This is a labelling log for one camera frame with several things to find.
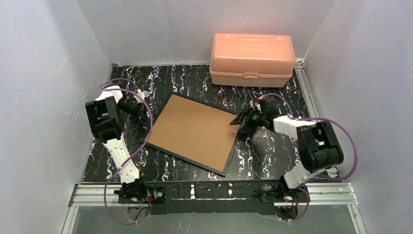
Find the glass panel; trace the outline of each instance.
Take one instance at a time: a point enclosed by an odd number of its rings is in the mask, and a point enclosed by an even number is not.
[[[130,220],[126,207],[110,207],[110,210],[118,219]],[[113,221],[104,207],[79,207],[73,233],[355,234],[356,232],[347,205],[313,205],[308,208],[307,214],[301,220],[291,225],[252,213],[151,215],[139,225],[122,225]]]

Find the wire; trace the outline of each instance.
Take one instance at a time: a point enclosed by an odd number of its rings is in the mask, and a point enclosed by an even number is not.
[[[138,215],[136,216],[134,221],[136,221],[138,219],[139,215],[141,214],[142,210],[144,210],[144,209],[147,209],[147,207],[144,207],[144,208],[140,209],[140,211],[138,212]]]
[[[303,192],[303,193],[305,194],[305,196],[307,197],[307,203],[305,204],[305,209],[304,209],[304,211],[303,211],[297,218],[292,218],[292,219],[284,220],[284,219],[281,219],[281,218],[268,217],[268,216],[264,216],[264,215],[260,215],[260,216],[261,216],[261,217],[264,217],[264,218],[276,220],[276,221],[285,221],[285,222],[288,222],[288,223],[290,223],[290,222],[295,222],[295,221],[300,220],[300,219],[305,215],[305,213],[307,213],[308,206],[310,205],[310,196],[308,195],[308,193],[307,193],[307,191],[306,191],[305,189],[303,189],[303,188],[298,188],[298,189],[299,189],[301,192]]]
[[[304,209],[304,211],[300,214],[300,216],[298,216],[297,218],[295,218],[295,219],[291,219],[291,221],[298,221],[299,219],[301,219],[304,215],[305,215],[305,213],[307,212],[307,210],[308,210],[308,206],[310,205],[310,196],[308,195],[308,193],[307,193],[307,191],[305,190],[305,189],[303,189],[303,188],[298,188],[301,192],[303,192],[304,194],[305,194],[305,196],[307,197],[307,204],[305,204],[305,209]]]
[[[148,106],[148,104],[145,102],[145,100],[144,100],[143,98],[141,98],[141,97],[140,97],[138,94],[136,94],[135,92],[132,92],[132,91],[127,90],[127,89],[122,89],[122,88],[118,88],[118,89],[106,89],[106,88],[103,87],[103,85],[105,85],[105,84],[107,84],[107,83],[109,83],[109,82],[111,82],[111,81],[115,81],[115,80],[126,80],[126,81],[134,84],[135,87],[138,88],[138,86],[137,86],[132,80],[130,80],[130,79],[125,79],[125,78],[112,79],[112,80],[110,80],[110,81],[108,81],[108,82],[105,82],[105,83],[101,84],[101,85],[100,85],[100,88],[101,88],[102,90],[104,90],[104,91],[124,91],[124,92],[126,92],[126,93],[129,93],[129,94],[132,94],[132,95],[138,97],[138,98],[142,101],[142,103],[145,105],[146,110],[147,110],[148,113],[149,113],[149,119],[150,119],[150,127],[149,127],[148,137],[147,137],[146,140],[143,142],[143,144],[141,145],[141,147],[139,147],[139,149],[138,149],[135,153],[133,153],[129,158],[127,158],[127,159],[120,165],[119,169],[117,169],[117,171],[116,171],[115,173],[113,173],[112,176],[106,181],[105,187],[104,187],[104,190],[103,190],[103,201],[104,201],[104,203],[105,203],[105,209],[106,209],[106,211],[108,212],[109,216],[110,216],[113,220],[115,220],[116,222],[118,222],[118,223],[120,223],[120,224],[133,225],[133,224],[136,224],[136,223],[139,223],[139,222],[145,220],[145,219],[148,218],[149,216],[146,216],[146,217],[144,217],[143,219],[141,219],[141,220],[139,220],[139,221],[134,221],[134,222],[123,222],[123,221],[115,218],[115,217],[111,214],[111,212],[109,211],[109,207],[108,207],[108,204],[107,204],[107,202],[106,202],[106,190],[107,190],[109,181],[112,180],[112,179],[115,177],[115,175],[117,175],[117,174],[120,172],[120,170],[122,169],[122,167],[123,167],[124,165],[126,165],[126,163],[128,163],[129,160],[131,160],[134,156],[136,156],[136,155],[143,149],[143,147],[145,147],[145,145],[147,144],[147,142],[148,142],[148,140],[149,140],[149,138],[150,138],[150,136],[151,136],[151,134],[152,134],[153,117],[152,117],[152,112],[150,111],[150,107]]]
[[[148,192],[148,195],[146,196],[146,198],[144,199],[144,200],[142,200],[142,201],[137,201],[137,203],[144,203],[145,201],[147,201],[148,200],[148,198],[149,198],[149,192]]]
[[[152,194],[150,195],[150,198],[149,198],[149,202],[148,202],[148,208],[149,208],[149,210],[150,210],[150,203],[152,202]]]
[[[268,97],[268,96],[277,96],[277,97],[279,97],[281,100],[283,100],[284,103],[287,105],[288,110],[290,111],[290,115],[291,115],[291,116],[293,115],[293,110],[291,110],[291,106],[288,104],[288,102],[287,102],[281,95],[274,94],[274,93],[270,93],[270,94],[262,95],[262,96],[259,97],[258,99],[261,99],[261,98],[264,98],[264,97]]]
[[[279,212],[280,212],[281,214],[289,217],[289,218],[293,218],[293,217],[291,217],[291,215],[288,213],[288,211],[287,211],[286,209],[284,209],[284,208],[280,209]]]
[[[305,120],[305,121],[309,121],[309,120],[328,121],[328,122],[331,122],[331,123],[335,124],[341,130],[343,130],[343,132],[347,135],[347,137],[351,141],[351,144],[353,145],[353,149],[354,149],[353,167],[351,168],[350,172],[347,175],[345,175],[341,178],[332,178],[332,177],[329,177],[328,175],[322,175],[322,174],[319,174],[317,176],[322,177],[322,178],[326,178],[326,179],[329,179],[329,180],[332,180],[332,181],[342,181],[342,180],[348,179],[354,173],[354,171],[356,171],[356,168],[357,168],[357,165],[358,165],[358,150],[357,150],[356,142],[355,142],[354,138],[350,135],[350,133],[341,124],[339,124],[338,122],[336,122],[335,120],[332,120],[330,118],[314,117],[314,118],[301,118],[300,120]]]
[[[135,86],[135,88],[136,88],[137,91],[138,91],[138,89],[139,89],[138,85],[135,84],[135,82],[133,82],[133,81],[130,80],[130,79],[126,79],[126,78],[115,78],[115,79],[111,79],[111,80],[109,80],[109,81],[101,84],[101,85],[100,85],[100,89],[101,89],[101,90],[105,90],[105,88],[103,88],[103,85],[109,84],[110,82],[113,82],[113,81],[115,81],[115,80],[126,80],[127,82],[132,83],[132,84]]]
[[[295,208],[295,207],[297,207],[299,202],[300,202],[300,197],[299,197],[299,196],[297,196],[297,203],[296,203],[296,205],[295,205],[295,206],[293,206],[293,207],[294,207],[294,208]]]
[[[294,198],[293,199],[293,204],[291,204],[291,206],[289,206],[288,208],[293,208],[295,203],[296,203],[296,199]]]

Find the box latch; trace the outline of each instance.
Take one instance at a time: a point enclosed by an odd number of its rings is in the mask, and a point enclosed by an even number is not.
[[[244,73],[244,78],[258,78],[258,73]]]

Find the floor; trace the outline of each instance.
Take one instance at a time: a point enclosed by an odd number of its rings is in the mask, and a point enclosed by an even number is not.
[[[213,85],[208,65],[122,66],[112,70],[111,78],[132,79],[142,90],[149,91],[148,104],[155,116],[165,104],[168,94],[177,92],[236,112],[263,94],[277,93],[288,101],[294,116],[309,117],[295,72],[282,89]],[[279,111],[287,113],[287,107],[281,100]],[[129,115],[123,113],[122,116],[126,123],[125,141],[132,154],[139,148],[145,129]],[[293,139],[264,129],[259,129],[251,138],[240,139],[234,155],[230,157],[232,160],[225,177],[150,147],[145,147],[133,161],[146,181],[211,181],[278,179],[299,160]],[[115,171],[108,151],[100,141],[94,140],[83,182],[105,182]]]

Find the box lid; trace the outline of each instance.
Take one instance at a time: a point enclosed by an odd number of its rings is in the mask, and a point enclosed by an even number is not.
[[[210,71],[221,75],[274,77],[290,74],[295,60],[290,36],[217,33]]]

